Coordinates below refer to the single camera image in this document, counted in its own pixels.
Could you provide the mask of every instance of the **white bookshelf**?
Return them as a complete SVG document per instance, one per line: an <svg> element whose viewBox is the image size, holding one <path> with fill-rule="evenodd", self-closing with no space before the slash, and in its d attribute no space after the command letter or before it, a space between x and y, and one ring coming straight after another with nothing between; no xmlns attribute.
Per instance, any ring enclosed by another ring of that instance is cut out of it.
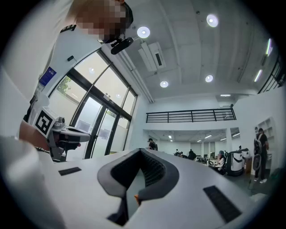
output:
<svg viewBox="0 0 286 229"><path fill-rule="evenodd" d="M272 117L264 120L263 122L259 123L254 127L255 134L258 134L259 128L262 128L268 143L269 143L269 150L267 150L267 162L266 162L266 169L270 169L270 173L273 172L276 166L275 164L275 158L276 158L276 145L275 145L275 137L276 137L276 129L274 125L274 120Z"/></svg>

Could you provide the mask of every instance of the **person wearing black clothes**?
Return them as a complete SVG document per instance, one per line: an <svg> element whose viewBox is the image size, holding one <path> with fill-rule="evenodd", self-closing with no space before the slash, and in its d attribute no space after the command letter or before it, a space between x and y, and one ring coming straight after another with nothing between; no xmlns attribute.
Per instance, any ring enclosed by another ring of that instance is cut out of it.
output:
<svg viewBox="0 0 286 229"><path fill-rule="evenodd" d="M148 149L156 150L156 144L155 144L155 142L153 142L153 139L149 138L148 142L149 142Z"/></svg>
<svg viewBox="0 0 286 229"><path fill-rule="evenodd" d="M192 151L192 149L189 151L189 156L188 156L188 158L190 159L190 160L194 160L194 159L196 159L196 157L197 157L197 155Z"/></svg>
<svg viewBox="0 0 286 229"><path fill-rule="evenodd" d="M260 140L261 145L262 145L262 151L261 151L261 165L260 165L260 168L255 171L254 181L256 182L258 180L258 173L259 173L259 170L261 170L260 184L263 184L267 181L267 179L265 179L265 168L266 168L266 159L267 159L267 149L269 149L269 143L267 141L267 137L264 134L264 131L262 128L258 130L258 135L256 136L256 139Z"/></svg>

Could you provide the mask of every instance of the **textured black rubber pad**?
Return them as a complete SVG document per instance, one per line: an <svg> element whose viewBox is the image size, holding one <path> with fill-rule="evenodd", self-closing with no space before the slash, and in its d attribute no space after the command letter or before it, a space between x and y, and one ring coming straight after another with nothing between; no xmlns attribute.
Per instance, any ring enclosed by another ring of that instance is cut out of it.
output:
<svg viewBox="0 0 286 229"><path fill-rule="evenodd" d="M70 168L70 169L67 169L67 170L60 170L59 174L61 174L61 176L64 176L64 175L76 173L78 171L81 171L81 169L79 167L74 167L74 168Z"/></svg>
<svg viewBox="0 0 286 229"><path fill-rule="evenodd" d="M226 223L241 214L240 210L216 186L210 186L203 190Z"/></svg>

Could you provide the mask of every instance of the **black and white square marker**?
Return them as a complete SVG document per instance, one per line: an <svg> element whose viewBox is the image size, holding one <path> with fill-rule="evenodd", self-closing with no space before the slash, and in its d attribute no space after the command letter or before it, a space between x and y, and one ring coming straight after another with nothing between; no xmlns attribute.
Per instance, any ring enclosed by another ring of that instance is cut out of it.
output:
<svg viewBox="0 0 286 229"><path fill-rule="evenodd" d="M49 117L43 110L41 111L35 126L44 134L46 135L53 119Z"/></svg>

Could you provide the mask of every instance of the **white ceiling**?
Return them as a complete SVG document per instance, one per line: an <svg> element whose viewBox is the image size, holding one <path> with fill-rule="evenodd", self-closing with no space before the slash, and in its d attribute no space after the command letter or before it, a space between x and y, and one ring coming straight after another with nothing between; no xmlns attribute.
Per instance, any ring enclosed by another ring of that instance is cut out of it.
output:
<svg viewBox="0 0 286 229"><path fill-rule="evenodd" d="M231 135L239 132L238 128L231 128ZM202 131L150 131L149 134L156 137L157 140L163 141L178 141L178 142L213 142L220 141L226 138L225 129L221 130L202 130Z"/></svg>
<svg viewBox="0 0 286 229"><path fill-rule="evenodd" d="M144 42L159 42L167 67L148 72L135 39L126 49L154 99L190 93L256 94L267 73L254 83L267 48L269 35L256 19L235 0L127 0L134 23L127 37L147 26L151 34ZM219 19L210 27L208 14ZM265 67L272 68L270 57ZM211 83L205 82L213 75ZM169 87L160 87L167 81Z"/></svg>

